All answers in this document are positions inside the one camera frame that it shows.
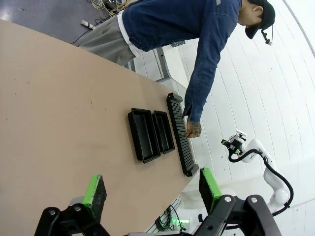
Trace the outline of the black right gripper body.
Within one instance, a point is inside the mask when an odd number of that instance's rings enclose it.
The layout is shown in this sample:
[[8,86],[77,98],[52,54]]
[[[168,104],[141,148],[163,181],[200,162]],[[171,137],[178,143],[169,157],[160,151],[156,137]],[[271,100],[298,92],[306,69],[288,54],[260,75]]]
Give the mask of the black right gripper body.
[[228,145],[229,154],[233,154],[232,150],[237,149],[237,148],[241,151],[241,154],[243,154],[243,151],[244,151],[243,141],[244,140],[238,139],[237,137],[230,138],[228,140],[228,142],[229,142],[229,145]]

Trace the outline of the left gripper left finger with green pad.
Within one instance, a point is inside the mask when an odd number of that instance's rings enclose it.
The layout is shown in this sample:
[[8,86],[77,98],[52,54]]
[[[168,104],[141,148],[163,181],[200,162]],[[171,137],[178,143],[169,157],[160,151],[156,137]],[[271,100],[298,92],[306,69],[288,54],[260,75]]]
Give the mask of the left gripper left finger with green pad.
[[102,175],[94,175],[82,201],[61,211],[47,207],[42,212],[34,236],[108,236],[101,225],[101,215],[107,198]]

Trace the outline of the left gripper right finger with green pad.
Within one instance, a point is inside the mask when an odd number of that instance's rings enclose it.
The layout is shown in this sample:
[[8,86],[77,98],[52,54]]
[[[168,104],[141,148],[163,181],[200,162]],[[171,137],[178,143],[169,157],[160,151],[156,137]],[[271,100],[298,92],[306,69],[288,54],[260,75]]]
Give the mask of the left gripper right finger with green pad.
[[199,170],[199,192],[208,215],[194,236],[222,236],[227,225],[237,226],[244,236],[282,236],[260,195],[242,200],[222,194],[209,168]]

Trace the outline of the black ESD tray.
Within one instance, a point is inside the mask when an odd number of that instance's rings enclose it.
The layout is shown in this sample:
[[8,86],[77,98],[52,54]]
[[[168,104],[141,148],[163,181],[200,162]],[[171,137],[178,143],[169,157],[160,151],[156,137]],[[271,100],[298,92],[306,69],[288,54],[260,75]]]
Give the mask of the black ESD tray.
[[175,149],[175,145],[167,113],[154,111],[152,117],[160,152],[163,154],[172,152]]
[[137,160],[148,163],[160,157],[160,150],[150,110],[132,108],[128,121]]

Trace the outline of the person right forearm denim sleeve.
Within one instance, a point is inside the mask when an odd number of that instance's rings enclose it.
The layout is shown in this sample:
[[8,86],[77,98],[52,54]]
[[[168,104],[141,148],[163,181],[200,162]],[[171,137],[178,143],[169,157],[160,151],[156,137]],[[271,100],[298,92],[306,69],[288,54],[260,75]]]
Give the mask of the person right forearm denim sleeve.
[[192,76],[185,94],[183,116],[188,116],[190,123],[199,123],[206,99],[211,91],[216,68],[196,60]]

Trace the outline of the person right hand tattooed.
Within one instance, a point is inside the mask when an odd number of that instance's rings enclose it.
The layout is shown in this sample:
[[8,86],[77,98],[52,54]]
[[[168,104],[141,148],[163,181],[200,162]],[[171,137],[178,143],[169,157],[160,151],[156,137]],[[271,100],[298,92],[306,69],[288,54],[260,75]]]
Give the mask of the person right hand tattooed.
[[187,129],[186,137],[187,138],[196,138],[201,135],[202,127],[200,122],[191,122],[190,116],[187,119]]

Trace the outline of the black slotted board rack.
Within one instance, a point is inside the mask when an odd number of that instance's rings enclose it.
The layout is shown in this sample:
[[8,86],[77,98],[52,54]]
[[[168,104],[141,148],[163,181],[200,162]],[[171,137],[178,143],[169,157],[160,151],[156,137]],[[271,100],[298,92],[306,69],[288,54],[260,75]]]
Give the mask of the black slotted board rack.
[[185,176],[192,177],[199,170],[199,165],[194,161],[191,146],[186,137],[186,123],[182,118],[182,101],[182,97],[175,93],[169,93],[166,99],[182,170]]

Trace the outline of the white side table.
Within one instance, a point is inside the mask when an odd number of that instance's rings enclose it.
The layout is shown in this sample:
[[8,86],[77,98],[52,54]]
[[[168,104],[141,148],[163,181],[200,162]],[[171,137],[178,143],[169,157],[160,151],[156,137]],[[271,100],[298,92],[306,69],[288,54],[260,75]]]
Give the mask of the white side table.
[[157,83],[172,80],[185,88],[188,86],[187,75],[178,49],[183,44],[185,44],[184,41],[179,41],[156,49],[161,70],[161,78],[156,80]]

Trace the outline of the person in denim jacket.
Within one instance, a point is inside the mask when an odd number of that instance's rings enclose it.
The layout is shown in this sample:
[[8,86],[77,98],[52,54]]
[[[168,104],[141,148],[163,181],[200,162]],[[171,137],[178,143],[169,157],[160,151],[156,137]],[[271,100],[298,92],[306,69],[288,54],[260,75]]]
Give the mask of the person in denim jacket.
[[76,46],[123,66],[144,52],[198,39],[196,60],[217,68],[235,27],[257,26],[262,12],[248,0],[139,0],[82,36]]

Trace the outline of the black baseball cap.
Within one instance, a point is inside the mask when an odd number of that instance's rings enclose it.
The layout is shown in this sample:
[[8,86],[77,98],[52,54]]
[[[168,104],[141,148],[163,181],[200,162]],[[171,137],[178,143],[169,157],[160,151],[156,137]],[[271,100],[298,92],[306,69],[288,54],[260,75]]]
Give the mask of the black baseball cap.
[[249,39],[253,39],[258,30],[261,30],[261,32],[263,32],[274,24],[275,10],[273,6],[268,2],[268,0],[248,0],[248,2],[257,6],[261,6],[263,8],[261,23],[257,26],[252,26],[245,29],[247,37]]

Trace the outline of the white power strip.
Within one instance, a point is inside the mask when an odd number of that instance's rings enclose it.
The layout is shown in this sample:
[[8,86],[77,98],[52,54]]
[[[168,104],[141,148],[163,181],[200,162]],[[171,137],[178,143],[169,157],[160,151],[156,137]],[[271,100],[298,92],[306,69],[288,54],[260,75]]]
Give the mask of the white power strip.
[[90,24],[89,22],[85,21],[85,20],[81,20],[80,23],[82,26],[86,27],[89,30],[93,30],[95,28],[94,25]]

